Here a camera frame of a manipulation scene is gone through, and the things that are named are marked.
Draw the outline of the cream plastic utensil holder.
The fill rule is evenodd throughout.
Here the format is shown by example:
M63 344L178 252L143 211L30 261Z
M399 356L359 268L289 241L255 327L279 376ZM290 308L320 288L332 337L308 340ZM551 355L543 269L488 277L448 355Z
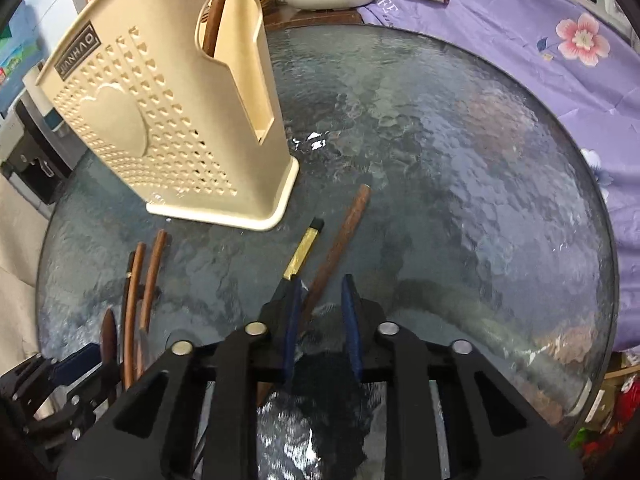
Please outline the cream plastic utensil holder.
M288 149L259 0L91 0L37 84L151 214L272 229L299 170Z

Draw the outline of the black gold-banded chopstick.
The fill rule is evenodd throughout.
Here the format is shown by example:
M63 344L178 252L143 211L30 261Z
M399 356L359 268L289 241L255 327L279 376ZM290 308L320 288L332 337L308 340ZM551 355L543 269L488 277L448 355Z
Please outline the black gold-banded chopstick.
M322 232L323 227L323 219L316 217L311 220L310 225L297 244L292 257L282 274L279 288L285 287L286 284L291 281L292 276L298 275L299 271L302 270L302 267L304 266L304 263L309 253L311 252L312 245L314 244L314 241L316 240L318 235Z

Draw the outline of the purple floral cloth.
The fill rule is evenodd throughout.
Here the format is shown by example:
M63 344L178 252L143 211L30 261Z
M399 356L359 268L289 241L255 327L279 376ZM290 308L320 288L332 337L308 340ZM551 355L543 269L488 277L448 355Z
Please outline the purple floral cloth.
M367 24L431 35L495 64L573 137L612 221L620 269L614 348L639 348L639 55L570 0L373 0Z

